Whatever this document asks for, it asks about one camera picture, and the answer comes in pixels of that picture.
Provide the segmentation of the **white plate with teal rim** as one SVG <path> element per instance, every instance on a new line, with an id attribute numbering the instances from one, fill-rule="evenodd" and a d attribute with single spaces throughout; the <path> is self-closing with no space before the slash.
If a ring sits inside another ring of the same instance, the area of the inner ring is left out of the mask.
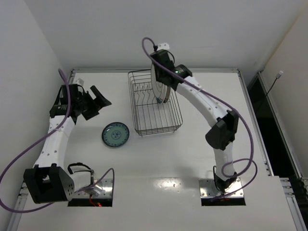
<path id="1" fill-rule="evenodd" d="M 159 97 L 162 103 L 164 103 L 167 86 L 156 81 L 156 72 L 154 64 L 151 65 L 151 85 L 155 98 Z"/>

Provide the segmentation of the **blue floral green plate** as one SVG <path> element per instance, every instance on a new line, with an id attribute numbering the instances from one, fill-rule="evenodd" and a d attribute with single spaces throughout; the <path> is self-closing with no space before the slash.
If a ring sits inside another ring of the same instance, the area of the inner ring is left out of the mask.
<path id="1" fill-rule="evenodd" d="M 103 129 L 101 138 L 106 146 L 118 148 L 128 141 L 129 135 L 129 129 L 124 123 L 113 122 Z"/>

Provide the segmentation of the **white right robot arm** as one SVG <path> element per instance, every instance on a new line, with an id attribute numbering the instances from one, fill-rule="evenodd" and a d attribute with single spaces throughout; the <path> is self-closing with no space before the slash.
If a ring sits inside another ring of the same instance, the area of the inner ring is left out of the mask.
<path id="1" fill-rule="evenodd" d="M 224 193 L 236 181 L 233 166 L 233 141 L 238 128 L 238 115 L 226 106 L 204 95 L 192 86 L 201 87 L 192 72 L 184 65 L 174 66 L 167 50 L 150 54 L 155 60 L 155 80 L 186 98 L 206 119 L 211 129 L 205 135 L 207 143 L 214 149 L 216 188 Z"/>

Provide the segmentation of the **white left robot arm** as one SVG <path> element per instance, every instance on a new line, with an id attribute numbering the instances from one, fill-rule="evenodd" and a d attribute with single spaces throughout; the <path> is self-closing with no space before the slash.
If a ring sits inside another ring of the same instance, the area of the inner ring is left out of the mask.
<path id="1" fill-rule="evenodd" d="M 95 98 L 79 84 L 62 85 L 58 92 L 50 110 L 50 136 L 34 166 L 24 172 L 24 182 L 36 204 L 70 201 L 74 193 L 94 183 L 91 168 L 76 172 L 64 168 L 66 148 L 78 116 L 89 120 L 111 105 L 95 86 L 90 90 Z"/>

